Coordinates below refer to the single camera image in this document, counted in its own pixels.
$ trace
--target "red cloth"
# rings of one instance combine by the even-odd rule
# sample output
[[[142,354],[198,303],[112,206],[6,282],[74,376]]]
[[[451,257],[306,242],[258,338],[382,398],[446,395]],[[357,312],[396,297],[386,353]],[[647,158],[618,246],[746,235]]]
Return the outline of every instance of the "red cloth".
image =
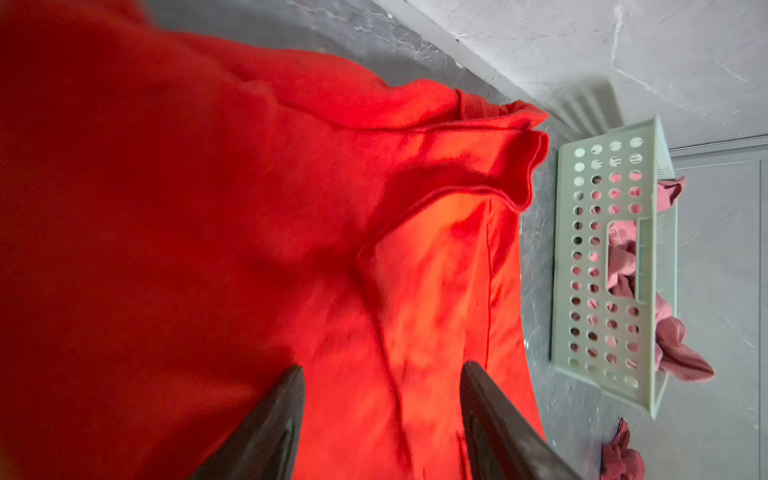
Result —
[[[518,215],[545,113],[118,0],[2,2],[0,45],[0,442],[25,478],[183,478],[294,363],[295,478],[460,478],[470,359],[543,434]]]
[[[643,480],[645,463],[637,450],[629,448],[631,438],[624,419],[619,420],[619,429],[614,441],[603,445],[603,466],[600,480]]]

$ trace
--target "pink towel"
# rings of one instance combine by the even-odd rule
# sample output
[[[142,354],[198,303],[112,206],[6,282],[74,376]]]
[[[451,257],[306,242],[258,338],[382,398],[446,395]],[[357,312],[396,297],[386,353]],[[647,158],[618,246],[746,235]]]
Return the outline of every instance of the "pink towel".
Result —
[[[629,427],[624,419],[619,421],[619,430],[614,441],[603,445],[603,468],[600,480],[643,480],[645,463],[636,450],[629,448]]]
[[[657,210],[674,205],[683,193],[686,177],[662,180],[657,187]],[[607,287],[615,296],[631,298],[637,269],[635,222],[615,222],[608,229]],[[704,358],[683,345],[685,325],[672,316],[672,306],[656,295],[656,370],[666,370],[683,382],[706,382],[715,376],[714,369]]]

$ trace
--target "gray floor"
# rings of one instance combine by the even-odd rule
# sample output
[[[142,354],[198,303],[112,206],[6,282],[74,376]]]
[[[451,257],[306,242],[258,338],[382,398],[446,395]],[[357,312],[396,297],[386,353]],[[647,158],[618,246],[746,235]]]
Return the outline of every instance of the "gray floor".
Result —
[[[149,0],[157,23],[272,48],[340,55],[392,85],[431,78],[503,103],[507,99],[400,25],[370,0]],[[688,343],[714,365],[704,385],[671,380],[659,419],[604,397],[549,366],[555,152],[534,173],[535,202],[521,225],[522,315],[548,441],[585,479],[599,476],[600,444],[619,417],[649,479],[758,478],[759,162],[681,172],[681,316]]]
[[[760,165],[760,474],[768,475],[768,161]]]

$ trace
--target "red garment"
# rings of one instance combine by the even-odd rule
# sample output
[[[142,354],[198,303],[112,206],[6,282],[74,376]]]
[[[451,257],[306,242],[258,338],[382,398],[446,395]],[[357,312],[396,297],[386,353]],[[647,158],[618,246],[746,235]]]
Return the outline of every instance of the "red garment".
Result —
[[[603,462],[600,480],[643,480],[645,463],[637,450],[629,448],[631,438],[624,419],[619,420],[619,430],[614,441],[603,445]]]
[[[26,479],[184,478],[294,363],[295,478],[460,478],[470,359],[542,432],[518,215],[546,114],[119,0],[0,3],[0,45],[0,443]]]

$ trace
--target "green plastic basket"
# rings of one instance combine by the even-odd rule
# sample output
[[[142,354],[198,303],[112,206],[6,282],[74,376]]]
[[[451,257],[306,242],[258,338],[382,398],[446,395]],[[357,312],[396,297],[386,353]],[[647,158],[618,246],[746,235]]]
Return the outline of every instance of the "green plastic basket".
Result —
[[[657,214],[656,186],[674,177],[658,116],[558,153],[552,362],[654,418],[667,384],[654,371],[655,293],[677,314],[677,206]],[[626,220],[637,225],[633,299],[606,287],[608,229]]]

